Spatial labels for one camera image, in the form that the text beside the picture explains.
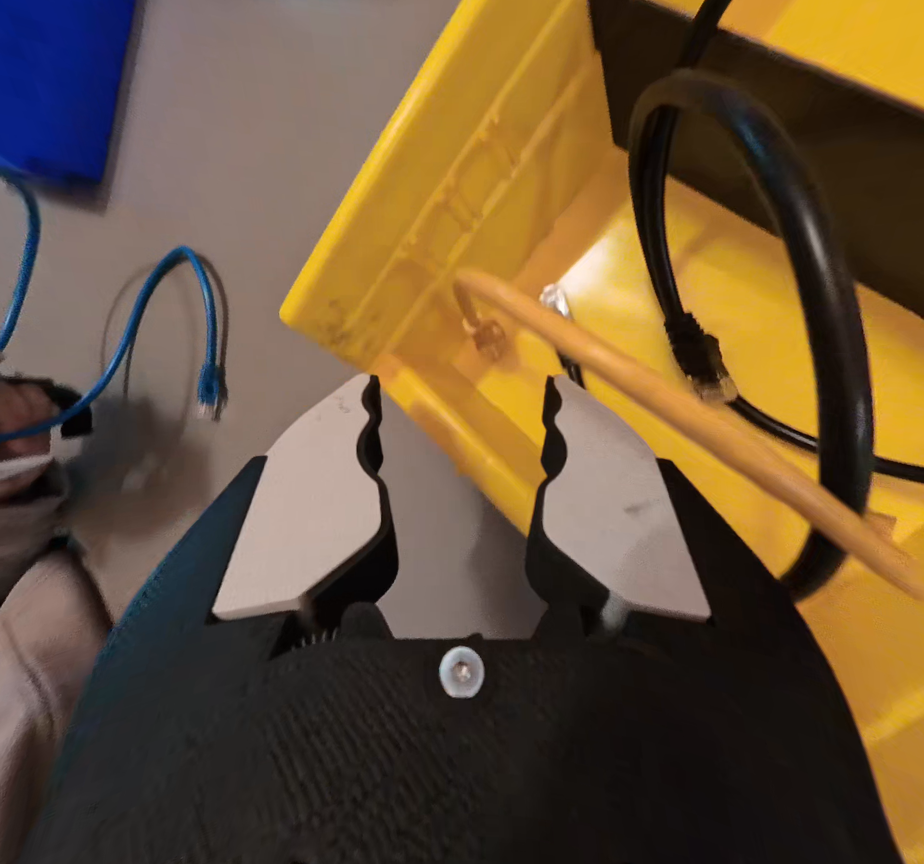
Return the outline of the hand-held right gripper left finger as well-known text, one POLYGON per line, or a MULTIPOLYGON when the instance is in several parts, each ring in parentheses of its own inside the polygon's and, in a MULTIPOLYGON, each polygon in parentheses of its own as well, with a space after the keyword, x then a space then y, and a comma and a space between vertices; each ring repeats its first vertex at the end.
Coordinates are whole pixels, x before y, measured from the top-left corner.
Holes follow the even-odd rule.
POLYGON ((218 620, 301 613, 338 624, 391 589, 399 556, 382 419, 380 381, 361 374, 271 445, 215 596, 218 620))

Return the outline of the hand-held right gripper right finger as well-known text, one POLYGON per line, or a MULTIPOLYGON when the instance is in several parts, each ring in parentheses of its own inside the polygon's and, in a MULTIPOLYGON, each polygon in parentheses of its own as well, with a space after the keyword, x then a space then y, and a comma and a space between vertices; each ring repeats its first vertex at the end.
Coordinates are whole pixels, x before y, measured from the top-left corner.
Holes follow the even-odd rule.
POLYGON ((632 612, 703 623, 707 595, 658 460, 641 436, 566 376, 546 381, 545 471, 526 543, 526 577, 585 624, 632 612))

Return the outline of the yellow storage bin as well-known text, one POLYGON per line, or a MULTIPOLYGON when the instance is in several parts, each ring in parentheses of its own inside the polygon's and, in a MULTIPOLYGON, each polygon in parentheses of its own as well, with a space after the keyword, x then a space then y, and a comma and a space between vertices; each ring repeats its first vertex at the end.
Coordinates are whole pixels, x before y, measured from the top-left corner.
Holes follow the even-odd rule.
MULTIPOLYGON (((704 0, 650 0, 688 18, 704 0)), ((733 0, 721 30, 922 111, 922 0, 733 0)), ((817 431, 811 359, 785 248, 732 143, 689 114, 666 194, 679 292, 742 395, 817 431)), ((641 256, 588 0, 462 0, 383 131, 281 317, 377 372, 524 535, 543 470, 540 410, 558 369, 538 338, 489 362, 450 276, 533 294, 558 282, 578 323, 684 387, 641 256)), ((876 452, 922 465, 922 316, 859 282, 876 452)), ((773 573, 806 525, 601 381, 589 390, 672 460, 773 573)), ((896 842, 922 862, 922 604, 851 559, 800 605, 860 726, 896 842)))

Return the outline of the grey desk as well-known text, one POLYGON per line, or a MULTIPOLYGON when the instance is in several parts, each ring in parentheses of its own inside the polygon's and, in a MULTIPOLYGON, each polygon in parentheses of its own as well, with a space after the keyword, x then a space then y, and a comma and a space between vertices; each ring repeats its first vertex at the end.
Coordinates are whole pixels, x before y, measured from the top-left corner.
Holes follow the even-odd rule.
POLYGON ((220 281, 228 399, 202 416, 204 317, 186 264, 73 463, 71 524, 112 618, 254 456, 355 369, 285 327, 285 294, 460 0, 143 0, 108 190, 40 195, 4 361, 85 391, 148 272, 184 244, 220 281))

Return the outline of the person's left hand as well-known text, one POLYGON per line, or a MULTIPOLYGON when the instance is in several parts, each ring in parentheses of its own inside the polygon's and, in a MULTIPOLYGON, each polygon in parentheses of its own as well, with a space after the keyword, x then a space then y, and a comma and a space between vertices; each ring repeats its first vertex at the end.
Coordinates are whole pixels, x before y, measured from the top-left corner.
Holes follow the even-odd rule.
MULTIPOLYGON (((52 401, 39 387, 1 380, 1 434, 31 428, 57 413, 52 401)), ((38 456, 50 451, 49 432, 40 432, 1 444, 2 458, 38 456)))

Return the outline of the blue storage bin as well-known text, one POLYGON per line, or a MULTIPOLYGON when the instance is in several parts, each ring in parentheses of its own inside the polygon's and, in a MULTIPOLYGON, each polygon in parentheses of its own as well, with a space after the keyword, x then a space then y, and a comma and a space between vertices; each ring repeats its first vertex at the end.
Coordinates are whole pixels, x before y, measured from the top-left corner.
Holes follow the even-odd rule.
POLYGON ((2 165, 63 186, 106 174, 138 0, 1 0, 2 165))

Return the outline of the black bin divider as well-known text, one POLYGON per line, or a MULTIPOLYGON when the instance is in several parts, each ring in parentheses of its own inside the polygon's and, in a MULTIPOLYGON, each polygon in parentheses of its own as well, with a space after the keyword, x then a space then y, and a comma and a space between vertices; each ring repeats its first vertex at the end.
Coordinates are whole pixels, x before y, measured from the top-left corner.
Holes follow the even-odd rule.
MULTIPOLYGON (((612 138, 626 149, 634 105, 677 67, 691 19, 650 0, 588 4, 612 138)), ((855 280, 922 316, 922 111, 725 30, 699 68, 780 121, 820 188, 855 280)))

